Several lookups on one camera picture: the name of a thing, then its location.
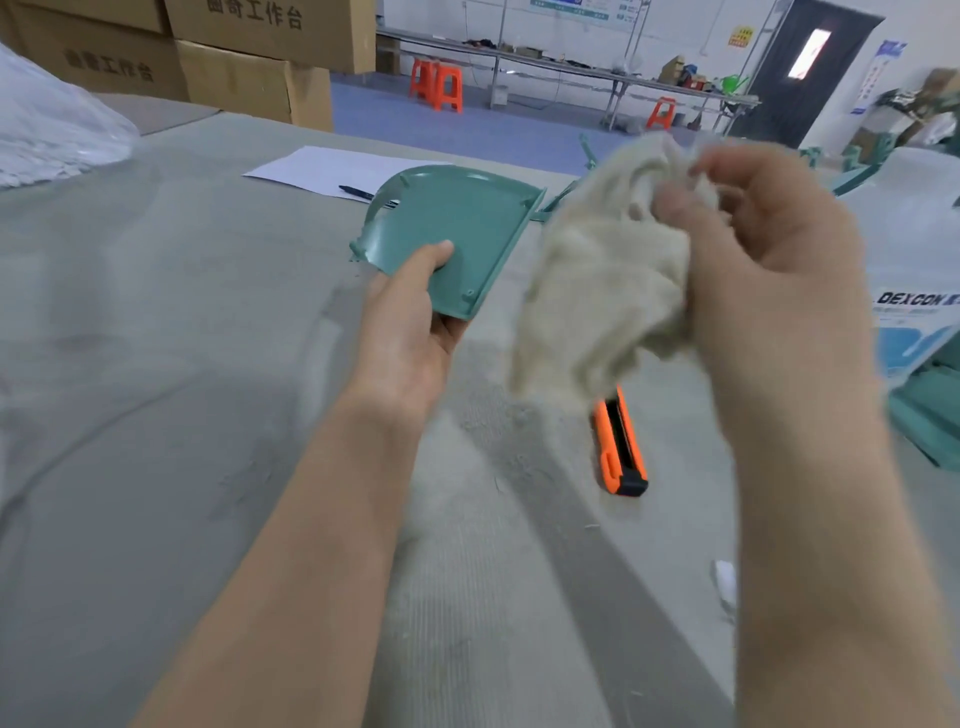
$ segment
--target orange stool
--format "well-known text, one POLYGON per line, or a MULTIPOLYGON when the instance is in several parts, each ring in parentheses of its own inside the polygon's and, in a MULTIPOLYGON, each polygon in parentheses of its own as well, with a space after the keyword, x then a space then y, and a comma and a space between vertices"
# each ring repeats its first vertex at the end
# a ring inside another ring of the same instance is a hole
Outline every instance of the orange stool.
POLYGON ((669 96, 661 96, 657 101, 657 105, 654 106, 654 112, 650 114, 650 118, 647 119, 647 129, 653 129, 654 127, 669 129, 670 125, 673 124, 673 117, 676 115, 677 100, 671 99, 669 96), (664 105, 668 105, 666 113, 660 113, 660 108, 664 105))
POLYGON ((417 98, 426 99, 428 104, 433 103, 435 65, 437 64, 433 61, 414 59, 414 70, 410 74, 410 90, 407 96, 413 96, 416 92, 417 98))
POLYGON ((444 104, 450 104, 457 113, 464 112, 464 73, 455 65, 434 67, 433 110, 439 111, 444 104), (450 92, 446 92, 446 80, 450 79, 450 92))

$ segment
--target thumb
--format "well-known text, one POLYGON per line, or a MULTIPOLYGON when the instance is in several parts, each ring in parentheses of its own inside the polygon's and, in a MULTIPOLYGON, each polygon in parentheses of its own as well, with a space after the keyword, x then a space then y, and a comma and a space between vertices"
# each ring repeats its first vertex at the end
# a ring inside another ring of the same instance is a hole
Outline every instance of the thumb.
POLYGON ((653 213, 664 225, 690 236, 693 274, 724 275, 750 259, 720 212, 675 182, 664 182, 654 195, 653 213))
POLYGON ((424 245, 417 249, 394 273, 396 284, 416 290, 426 290, 430 276, 442 267, 453 255, 453 243, 445 240, 436 245, 424 245))

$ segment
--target black pen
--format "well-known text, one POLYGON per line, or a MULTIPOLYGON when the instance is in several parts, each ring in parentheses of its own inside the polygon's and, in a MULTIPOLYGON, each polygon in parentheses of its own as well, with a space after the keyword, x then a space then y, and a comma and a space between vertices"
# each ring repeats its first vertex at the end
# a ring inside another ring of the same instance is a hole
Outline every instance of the black pen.
MULTIPOLYGON (((348 184, 341 184, 339 186, 344 192, 346 192, 348 195, 353 195, 353 197, 359 197, 360 199, 366 200, 368 202, 373 199, 373 195, 370 192, 364 192, 362 189, 351 187, 348 184)), ((391 200, 389 203, 384 205, 384 207, 393 209, 394 207, 396 207, 396 201, 391 200)))

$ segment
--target yellow sign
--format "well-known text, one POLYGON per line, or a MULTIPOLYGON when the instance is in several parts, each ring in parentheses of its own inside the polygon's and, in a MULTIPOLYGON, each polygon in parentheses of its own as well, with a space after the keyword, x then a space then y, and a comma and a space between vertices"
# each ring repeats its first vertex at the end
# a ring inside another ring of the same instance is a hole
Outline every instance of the yellow sign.
POLYGON ((737 48, 746 48, 748 45, 750 45, 750 41, 753 37, 753 28, 751 28, 749 25, 738 25, 730 34, 730 40, 727 41, 727 45, 733 45, 737 48))

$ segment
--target plastic bag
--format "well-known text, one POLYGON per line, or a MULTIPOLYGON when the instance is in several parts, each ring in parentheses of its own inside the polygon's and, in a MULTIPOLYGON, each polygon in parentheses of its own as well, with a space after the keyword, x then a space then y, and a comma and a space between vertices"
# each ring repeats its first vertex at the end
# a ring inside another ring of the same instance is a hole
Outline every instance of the plastic bag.
POLYGON ((58 180, 128 158, 128 119, 0 43, 0 188, 58 180))

